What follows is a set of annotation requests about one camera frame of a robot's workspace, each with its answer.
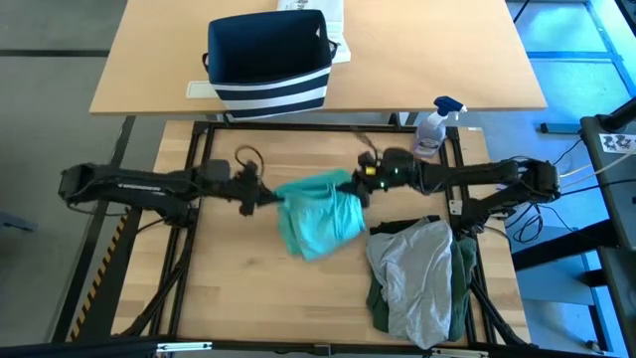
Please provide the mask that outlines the navy white striped fabric bin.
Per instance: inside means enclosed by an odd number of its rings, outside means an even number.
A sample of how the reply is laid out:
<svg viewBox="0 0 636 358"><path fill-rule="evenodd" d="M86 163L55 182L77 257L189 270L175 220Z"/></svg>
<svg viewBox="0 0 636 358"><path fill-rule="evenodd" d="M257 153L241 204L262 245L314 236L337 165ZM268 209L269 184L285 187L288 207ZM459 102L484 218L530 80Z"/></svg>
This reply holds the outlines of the navy white striped fabric bin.
<svg viewBox="0 0 636 358"><path fill-rule="evenodd" d="M319 10L261 12L211 21L202 62L227 113L259 119L321 108L337 48Z"/></svg>

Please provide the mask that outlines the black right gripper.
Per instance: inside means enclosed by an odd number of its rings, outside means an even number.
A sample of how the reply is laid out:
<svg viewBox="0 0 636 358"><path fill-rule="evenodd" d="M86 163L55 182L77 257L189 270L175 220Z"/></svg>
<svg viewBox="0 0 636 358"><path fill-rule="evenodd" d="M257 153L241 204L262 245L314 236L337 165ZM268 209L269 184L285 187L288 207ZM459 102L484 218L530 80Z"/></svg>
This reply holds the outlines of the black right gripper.
<svg viewBox="0 0 636 358"><path fill-rule="evenodd" d="M412 186L420 172L420 161L402 148L388 148L381 157L366 151L358 156L358 164L360 183L344 183L342 192L357 197L363 208L370 205L369 192Z"/></svg>

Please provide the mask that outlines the white printed tag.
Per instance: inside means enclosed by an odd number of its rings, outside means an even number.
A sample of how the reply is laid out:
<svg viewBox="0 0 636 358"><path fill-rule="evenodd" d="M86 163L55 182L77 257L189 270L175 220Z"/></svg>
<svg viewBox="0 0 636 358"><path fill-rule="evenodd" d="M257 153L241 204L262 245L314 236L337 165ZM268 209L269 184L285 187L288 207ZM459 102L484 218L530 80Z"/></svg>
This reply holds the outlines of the white printed tag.
<svg viewBox="0 0 636 358"><path fill-rule="evenodd" d="M636 134L600 133L598 137L605 153L625 154L636 151Z"/></svg>

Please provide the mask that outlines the light wooden desk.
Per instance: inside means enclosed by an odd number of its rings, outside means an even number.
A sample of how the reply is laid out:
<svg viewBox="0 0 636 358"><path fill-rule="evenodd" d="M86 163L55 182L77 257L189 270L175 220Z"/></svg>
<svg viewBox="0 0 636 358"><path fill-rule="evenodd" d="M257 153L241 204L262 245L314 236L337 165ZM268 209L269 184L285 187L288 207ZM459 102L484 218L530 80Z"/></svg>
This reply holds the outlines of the light wooden desk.
<svg viewBox="0 0 636 358"><path fill-rule="evenodd" d="M90 112L208 114L202 81L209 23L277 0L128 0ZM352 58L331 73L329 111L429 111L441 95L470 110L547 105L505 0L344 0Z"/></svg>

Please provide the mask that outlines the grey patterned garment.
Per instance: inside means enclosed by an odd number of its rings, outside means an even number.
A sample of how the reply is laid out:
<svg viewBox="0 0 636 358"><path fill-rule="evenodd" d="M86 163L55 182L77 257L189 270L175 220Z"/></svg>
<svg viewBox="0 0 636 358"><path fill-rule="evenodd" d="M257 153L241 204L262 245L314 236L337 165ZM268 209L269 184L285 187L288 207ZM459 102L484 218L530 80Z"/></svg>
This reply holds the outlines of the grey patterned garment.
<svg viewBox="0 0 636 358"><path fill-rule="evenodd" d="M372 276L385 287L389 335L421 349L447 338L451 315L452 231L440 220L418 235L379 234L367 239Z"/></svg>

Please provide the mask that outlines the black aluminium table frame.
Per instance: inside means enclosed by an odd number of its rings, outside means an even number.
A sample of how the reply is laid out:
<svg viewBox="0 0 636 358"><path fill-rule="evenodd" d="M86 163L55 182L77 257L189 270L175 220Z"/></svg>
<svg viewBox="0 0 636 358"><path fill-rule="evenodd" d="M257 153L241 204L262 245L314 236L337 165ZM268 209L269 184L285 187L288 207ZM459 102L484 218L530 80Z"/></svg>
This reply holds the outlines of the black aluminium table frame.
<svg viewBox="0 0 636 358"><path fill-rule="evenodd" d="M344 125L170 121L154 170L169 172L210 158L262 160L269 187L334 168L352 170L364 145ZM113 331L121 332L155 294L185 245L183 279L155 315L151 332L211 341L215 350L269 350L287 357L331 344L332 355L413 354L416 347L373 327L365 300L370 273L364 237L308 263L291 256L276 229L274 207L250 217L234 202L199 203L197 227L175 231L152 213L141 217Z"/></svg>

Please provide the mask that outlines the silver metal bracket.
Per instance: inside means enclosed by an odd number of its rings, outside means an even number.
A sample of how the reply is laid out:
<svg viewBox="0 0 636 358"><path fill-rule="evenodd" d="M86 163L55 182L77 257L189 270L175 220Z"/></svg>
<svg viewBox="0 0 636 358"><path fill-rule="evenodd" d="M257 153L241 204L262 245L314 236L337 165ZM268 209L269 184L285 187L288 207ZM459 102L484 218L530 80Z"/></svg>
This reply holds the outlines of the silver metal bracket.
<svg viewBox="0 0 636 358"><path fill-rule="evenodd" d="M156 353L173 353L184 351L212 350L214 344L211 341L196 342L161 342L156 346Z"/></svg>
<svg viewBox="0 0 636 358"><path fill-rule="evenodd" d="M431 358L490 358L487 351L472 349L451 349L446 347L432 348Z"/></svg>

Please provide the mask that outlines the dark green garment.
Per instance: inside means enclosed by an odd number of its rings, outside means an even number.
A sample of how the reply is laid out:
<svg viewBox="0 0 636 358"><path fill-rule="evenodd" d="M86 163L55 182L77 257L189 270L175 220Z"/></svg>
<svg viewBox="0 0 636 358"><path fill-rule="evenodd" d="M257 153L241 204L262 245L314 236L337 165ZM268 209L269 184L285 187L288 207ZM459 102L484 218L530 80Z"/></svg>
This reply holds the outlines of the dark green garment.
<svg viewBox="0 0 636 358"><path fill-rule="evenodd" d="M469 288L472 281L472 270L476 267L477 243L466 238L451 243L451 315L447 331L447 341L457 341L464 334L464 320L468 313ZM385 287L375 275L371 278L366 304L372 315L373 327L389 333L389 304L382 298Z"/></svg>

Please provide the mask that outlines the white rectangular desk plate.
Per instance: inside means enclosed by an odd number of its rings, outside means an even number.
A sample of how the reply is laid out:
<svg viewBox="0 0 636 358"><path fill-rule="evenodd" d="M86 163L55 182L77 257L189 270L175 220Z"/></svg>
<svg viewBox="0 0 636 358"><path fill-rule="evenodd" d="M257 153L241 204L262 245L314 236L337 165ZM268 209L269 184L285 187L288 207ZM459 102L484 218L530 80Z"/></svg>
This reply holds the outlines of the white rectangular desk plate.
<svg viewBox="0 0 636 358"><path fill-rule="evenodd" d="M186 88L186 98L188 99L204 99L218 98L217 92L209 82L191 81Z"/></svg>

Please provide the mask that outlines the yellow black hazard strip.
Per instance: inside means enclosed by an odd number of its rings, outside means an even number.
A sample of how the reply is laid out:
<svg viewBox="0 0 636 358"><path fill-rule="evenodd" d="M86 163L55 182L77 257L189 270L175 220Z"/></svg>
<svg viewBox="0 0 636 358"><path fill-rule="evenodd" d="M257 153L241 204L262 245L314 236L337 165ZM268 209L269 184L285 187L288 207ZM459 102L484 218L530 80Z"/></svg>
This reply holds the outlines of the yellow black hazard strip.
<svg viewBox="0 0 636 358"><path fill-rule="evenodd" d="M118 217L117 226L103 253L97 256L100 262L79 303L67 341L97 341L111 336L128 265L128 247L139 219L134 212L132 224L129 224L129 210L125 212Z"/></svg>

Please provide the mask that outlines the spray bottle with blue head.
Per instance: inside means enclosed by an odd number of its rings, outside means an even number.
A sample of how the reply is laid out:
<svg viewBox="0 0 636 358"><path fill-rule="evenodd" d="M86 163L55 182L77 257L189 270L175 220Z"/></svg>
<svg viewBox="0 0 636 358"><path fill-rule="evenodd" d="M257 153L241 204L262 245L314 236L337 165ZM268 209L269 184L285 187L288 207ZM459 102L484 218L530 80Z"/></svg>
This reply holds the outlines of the spray bottle with blue head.
<svg viewBox="0 0 636 358"><path fill-rule="evenodd" d="M443 144L445 121L449 117L457 120L460 113L467 111L465 104L447 95L437 97L433 104L435 111L417 126L415 134L413 153L423 158L431 158Z"/></svg>

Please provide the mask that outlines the black T-shirt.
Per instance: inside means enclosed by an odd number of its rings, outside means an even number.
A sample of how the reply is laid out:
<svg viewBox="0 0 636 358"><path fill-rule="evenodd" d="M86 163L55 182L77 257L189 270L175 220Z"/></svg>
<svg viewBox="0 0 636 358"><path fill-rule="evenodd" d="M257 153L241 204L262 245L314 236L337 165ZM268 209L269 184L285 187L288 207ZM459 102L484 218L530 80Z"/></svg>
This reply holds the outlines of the black T-shirt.
<svg viewBox="0 0 636 358"><path fill-rule="evenodd" d="M441 218L437 215L429 215L416 219L397 220L390 222L380 222L369 229L370 235L418 235L427 225L439 222Z"/></svg>

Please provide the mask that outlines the bright green garment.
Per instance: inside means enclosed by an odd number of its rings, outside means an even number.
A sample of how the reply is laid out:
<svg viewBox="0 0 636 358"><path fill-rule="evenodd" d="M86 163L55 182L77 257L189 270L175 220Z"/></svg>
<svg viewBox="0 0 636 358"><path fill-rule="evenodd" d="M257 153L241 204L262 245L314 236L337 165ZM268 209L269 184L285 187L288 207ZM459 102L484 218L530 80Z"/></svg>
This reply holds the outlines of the bright green garment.
<svg viewBox="0 0 636 358"><path fill-rule="evenodd" d="M274 190L277 229L287 251L307 262L323 259L366 230L361 200L337 187L351 175L336 169L283 184Z"/></svg>

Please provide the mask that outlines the black cart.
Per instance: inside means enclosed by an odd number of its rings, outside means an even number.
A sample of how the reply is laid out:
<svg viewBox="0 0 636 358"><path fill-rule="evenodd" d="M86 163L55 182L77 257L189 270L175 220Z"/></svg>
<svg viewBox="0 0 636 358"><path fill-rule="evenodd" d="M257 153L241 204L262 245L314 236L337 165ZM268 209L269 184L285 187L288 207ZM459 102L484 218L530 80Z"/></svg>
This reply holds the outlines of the black cart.
<svg viewBox="0 0 636 358"><path fill-rule="evenodd" d="M593 176L609 216L598 250L629 358L636 358L636 151L605 153L600 133L636 134L636 96L609 114L580 120Z"/></svg>

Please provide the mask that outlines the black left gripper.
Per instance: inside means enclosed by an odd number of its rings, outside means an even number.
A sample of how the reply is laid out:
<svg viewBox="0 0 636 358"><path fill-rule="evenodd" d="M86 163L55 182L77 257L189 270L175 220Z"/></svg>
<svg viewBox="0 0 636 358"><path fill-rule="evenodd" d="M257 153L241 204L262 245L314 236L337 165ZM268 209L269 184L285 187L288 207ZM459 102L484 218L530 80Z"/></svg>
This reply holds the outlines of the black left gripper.
<svg viewBox="0 0 636 358"><path fill-rule="evenodd" d="M239 213L252 216L254 209L283 201L283 198L270 192L253 173L238 172L227 184L226 194L230 200L239 201Z"/></svg>

